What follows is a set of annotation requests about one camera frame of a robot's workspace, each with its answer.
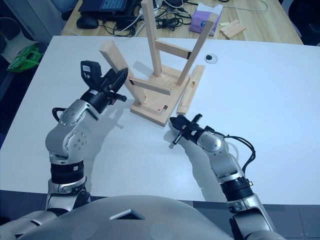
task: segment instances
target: wooden block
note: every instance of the wooden block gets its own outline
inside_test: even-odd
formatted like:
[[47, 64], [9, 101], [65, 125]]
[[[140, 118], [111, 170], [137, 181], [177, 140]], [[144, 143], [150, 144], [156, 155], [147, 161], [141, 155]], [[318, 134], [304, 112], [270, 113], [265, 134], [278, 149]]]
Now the wooden block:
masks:
[[241, 26], [238, 27], [235, 31], [232, 31], [232, 32], [228, 33], [228, 35], [225, 36], [225, 37], [226, 37], [226, 39], [229, 40], [229, 39], [233, 38], [235, 35], [241, 33], [242, 31], [244, 31], [245, 29], [246, 29], [246, 26], [241, 25]]
[[137, 87], [148, 89], [148, 90], [160, 93], [160, 94], [171, 95], [171, 88], [170, 87], [165, 87], [160, 84], [141, 80], [141, 79], [138, 79], [138, 78], [135, 78], [132, 76], [129, 77], [129, 81]]
[[191, 54], [191, 50], [180, 47], [180, 46], [176, 46], [170, 43], [166, 43], [164, 41], [160, 41], [160, 40], [155, 40], [155, 47], [157, 49], [159, 49], [160, 51], [166, 52], [168, 54], [172, 54], [184, 59], [188, 59], [190, 54]]
[[223, 28], [220, 29], [220, 32], [223, 33], [225, 32], [226, 30], [228, 30], [229, 28], [231, 28], [233, 25], [236, 25], [240, 23], [240, 21], [238, 19], [236, 20], [233, 20], [232, 22], [230, 22], [227, 26], [224, 26]]
[[233, 25], [232, 27], [230, 27], [227, 31], [224, 31], [222, 34], [227, 36], [227, 35], [229, 35], [229, 33], [236, 31], [241, 26], [243, 26], [242, 23], [237, 23], [237, 24]]
[[200, 82], [200, 79], [202, 77], [202, 74], [204, 73], [205, 66], [204, 65], [196, 65], [193, 73], [190, 77], [190, 80], [188, 82], [188, 85], [185, 87], [184, 93], [182, 95], [180, 104], [178, 106], [178, 109], [176, 111], [177, 114], [185, 114], [187, 113], [192, 99], [194, 98], [194, 95], [196, 93], [198, 84]]
[[121, 69], [128, 68], [128, 77], [124, 85], [132, 94], [135, 101], [139, 104], [142, 104], [146, 99], [144, 90], [140, 87], [136, 87], [132, 85], [131, 82], [129, 81], [129, 76], [133, 76], [133, 73], [130, 70], [127, 62], [125, 61], [124, 57], [122, 56], [115, 42], [106, 41], [100, 47], [100, 52], [116, 73]]
[[151, 76], [149, 82], [171, 88], [171, 95], [164, 95], [145, 89], [146, 99], [143, 104], [134, 102], [131, 112], [138, 114], [156, 124], [165, 126], [181, 97], [190, 76], [187, 75], [181, 85], [177, 85], [177, 79], [181, 71], [169, 66], [162, 65], [160, 77]]
[[151, 53], [152, 65], [154, 70], [154, 75], [160, 77], [161, 69], [161, 58], [160, 51], [156, 48], [156, 20], [154, 15], [153, 7], [151, 7], [152, 1], [142, 0], [141, 7], [143, 10], [143, 18], [145, 23], [146, 35], [149, 42], [149, 48]]
[[206, 21], [206, 24], [205, 24], [198, 40], [195, 43], [195, 46], [192, 50], [192, 53], [191, 53], [188, 61], [186, 62], [183, 70], [182, 70], [182, 73], [178, 79], [178, 82], [176, 83], [177, 85], [180, 85], [182, 83], [182, 81], [186, 78], [188, 72], [190, 71], [192, 64], [196, 60], [198, 53], [200, 52], [202, 46], [205, 44], [205, 41], [206, 41], [209, 33], [212, 30], [212, 27], [215, 24], [215, 20], [216, 20], [216, 14], [214, 14], [214, 13], [210, 14], [209, 19]]
[[224, 26], [227, 26], [230, 22], [220, 22], [220, 27], [224, 27]]

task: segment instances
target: white tabletop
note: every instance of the white tabletop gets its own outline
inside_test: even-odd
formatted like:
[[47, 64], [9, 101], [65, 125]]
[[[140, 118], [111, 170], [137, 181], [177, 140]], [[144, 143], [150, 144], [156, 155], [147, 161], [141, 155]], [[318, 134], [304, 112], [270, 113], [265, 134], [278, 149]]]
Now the white tabletop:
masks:
[[[87, 90], [80, 61], [99, 62], [102, 74], [109, 70], [99, 48], [111, 39], [135, 77], [148, 79], [144, 74], [150, 70], [143, 65], [152, 68], [152, 63], [146, 38], [55, 36], [1, 148], [1, 190], [47, 192], [45, 138], [57, 124], [51, 110], [68, 107]], [[163, 40], [189, 49], [196, 42]], [[217, 55], [216, 64], [205, 62], [208, 53]], [[179, 70], [186, 62], [164, 52], [161, 57]], [[201, 113], [201, 127], [252, 142], [256, 160], [246, 176], [262, 203], [320, 204], [320, 47], [207, 40], [195, 64], [205, 65], [205, 71], [186, 116]], [[170, 149], [176, 132], [131, 113], [133, 97], [125, 87], [120, 93], [127, 102], [109, 107], [90, 139], [84, 164], [91, 194], [224, 202], [202, 150], [185, 140]], [[243, 165], [250, 151], [233, 143]]]

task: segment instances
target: green object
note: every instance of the green object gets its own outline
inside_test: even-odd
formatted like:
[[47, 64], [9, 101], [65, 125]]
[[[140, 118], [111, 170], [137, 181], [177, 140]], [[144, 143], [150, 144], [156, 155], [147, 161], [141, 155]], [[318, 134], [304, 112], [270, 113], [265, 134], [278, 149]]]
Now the green object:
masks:
[[38, 51], [39, 48], [35, 44], [25, 47], [14, 58], [7, 70], [15, 73], [21, 73], [39, 65], [43, 54]]

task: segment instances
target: tissue box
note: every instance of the tissue box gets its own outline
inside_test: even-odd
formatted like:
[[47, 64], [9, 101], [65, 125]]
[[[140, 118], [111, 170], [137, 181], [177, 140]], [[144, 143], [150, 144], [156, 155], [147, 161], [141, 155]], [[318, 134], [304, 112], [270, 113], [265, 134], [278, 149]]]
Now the tissue box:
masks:
[[206, 21], [209, 19], [209, 16], [211, 14], [214, 14], [216, 19], [214, 21], [212, 30], [209, 33], [209, 36], [213, 36], [215, 34], [218, 22], [220, 20], [222, 7], [222, 5], [217, 5], [216, 7], [211, 8], [199, 3], [196, 11], [192, 15], [189, 31], [201, 33], [207, 23]]

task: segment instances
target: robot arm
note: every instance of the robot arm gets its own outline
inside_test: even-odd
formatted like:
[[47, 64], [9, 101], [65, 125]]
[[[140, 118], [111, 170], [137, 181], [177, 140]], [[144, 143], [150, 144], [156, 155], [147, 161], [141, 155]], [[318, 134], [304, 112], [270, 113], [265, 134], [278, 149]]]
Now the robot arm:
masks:
[[101, 75], [99, 63], [82, 61], [81, 76], [89, 90], [67, 109], [52, 110], [58, 124], [45, 140], [51, 162], [46, 210], [57, 215], [90, 202], [84, 175], [88, 137], [108, 105], [127, 100], [126, 96], [117, 94], [127, 79], [127, 68], [118, 73], [110, 69], [105, 76]]
[[198, 114], [192, 121], [183, 115], [171, 117], [172, 126], [180, 133], [172, 142], [177, 144], [181, 137], [203, 148], [208, 155], [211, 168], [227, 199], [229, 211], [234, 214], [230, 219], [235, 239], [284, 239], [275, 233], [275, 227], [269, 218], [259, 197], [253, 193], [252, 183], [246, 178], [235, 157], [229, 153], [228, 143], [223, 134], [206, 126], [199, 127]]

